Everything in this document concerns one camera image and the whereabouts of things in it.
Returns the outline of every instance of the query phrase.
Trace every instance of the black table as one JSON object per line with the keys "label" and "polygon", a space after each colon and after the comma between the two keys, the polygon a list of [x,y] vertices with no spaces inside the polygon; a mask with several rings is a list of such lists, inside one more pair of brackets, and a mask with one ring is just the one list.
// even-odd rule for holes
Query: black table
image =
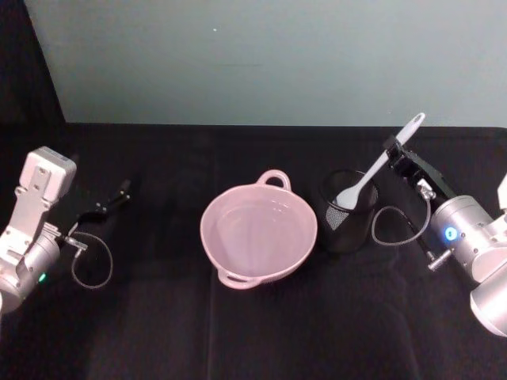
{"label": "black table", "polygon": [[[60,133],[2,129],[0,221],[14,204],[25,155],[40,145],[78,152],[76,183],[100,193],[135,179],[132,203],[95,231],[115,258],[112,282],[72,282],[70,253],[2,323],[0,377],[164,379],[504,378],[507,340],[469,307],[474,284],[454,262],[430,273],[415,244],[369,242],[334,256],[316,247],[279,282],[251,291],[219,283],[199,237],[218,194],[267,169],[307,197],[331,169],[366,169],[395,129],[70,125]],[[409,144],[459,194],[497,216],[507,134],[422,128]],[[380,204],[418,223],[424,204],[383,169]],[[383,236],[409,231],[393,220]],[[434,237],[427,238],[434,249]]]}

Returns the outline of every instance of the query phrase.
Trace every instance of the black mesh cup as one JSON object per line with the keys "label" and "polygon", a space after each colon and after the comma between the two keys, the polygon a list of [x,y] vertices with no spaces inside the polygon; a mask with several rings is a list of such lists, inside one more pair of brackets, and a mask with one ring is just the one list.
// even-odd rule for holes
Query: black mesh cup
{"label": "black mesh cup", "polygon": [[318,220],[318,241],[332,253],[357,251],[370,232],[379,190],[369,181],[361,190],[353,210],[339,207],[334,199],[342,190],[355,185],[364,175],[354,170],[336,170],[327,175],[313,195]]}

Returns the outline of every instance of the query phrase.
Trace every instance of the pink bowl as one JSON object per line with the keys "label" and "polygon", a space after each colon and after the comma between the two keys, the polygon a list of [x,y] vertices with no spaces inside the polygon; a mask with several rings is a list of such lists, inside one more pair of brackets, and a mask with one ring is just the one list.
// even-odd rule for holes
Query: pink bowl
{"label": "pink bowl", "polygon": [[[279,178],[283,188],[266,184]],[[256,184],[238,186],[215,198],[200,220],[200,238],[219,280],[250,289],[295,271],[310,254],[317,218],[291,191],[280,170],[262,174]]]}

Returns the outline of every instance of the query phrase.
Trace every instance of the teal wall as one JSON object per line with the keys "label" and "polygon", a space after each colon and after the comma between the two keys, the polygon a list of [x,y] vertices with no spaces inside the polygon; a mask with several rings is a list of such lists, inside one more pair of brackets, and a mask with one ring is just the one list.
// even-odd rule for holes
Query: teal wall
{"label": "teal wall", "polygon": [[507,2],[26,3],[70,122],[507,126]]}

